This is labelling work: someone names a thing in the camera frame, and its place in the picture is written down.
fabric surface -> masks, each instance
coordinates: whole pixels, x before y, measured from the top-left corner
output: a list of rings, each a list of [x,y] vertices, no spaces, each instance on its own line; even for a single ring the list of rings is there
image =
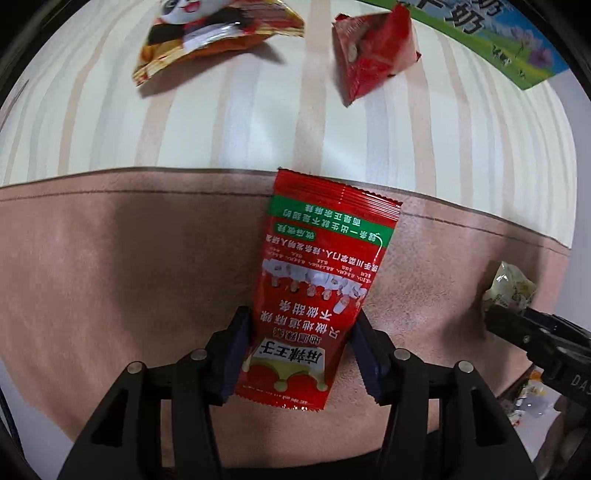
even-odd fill
[[[92,0],[41,49],[0,111],[6,184],[113,167],[278,166],[427,194],[570,246],[576,155],[546,82],[522,92],[476,54],[414,23],[423,57],[342,105],[330,27],[352,0],[288,0],[306,37],[131,80],[155,0]]]
[[[72,439],[134,360],[177,361],[252,301],[274,175],[131,169],[0,189],[0,355],[23,398]],[[553,312],[568,263],[559,242],[407,192],[365,303],[378,329],[424,361],[472,361],[500,394],[525,353],[486,333],[479,301],[500,260]],[[388,408],[346,350],[327,408],[288,411],[232,397],[213,408],[225,466],[294,466],[380,447]],[[430,428],[437,424],[436,408]],[[164,442],[170,458],[170,442]]]

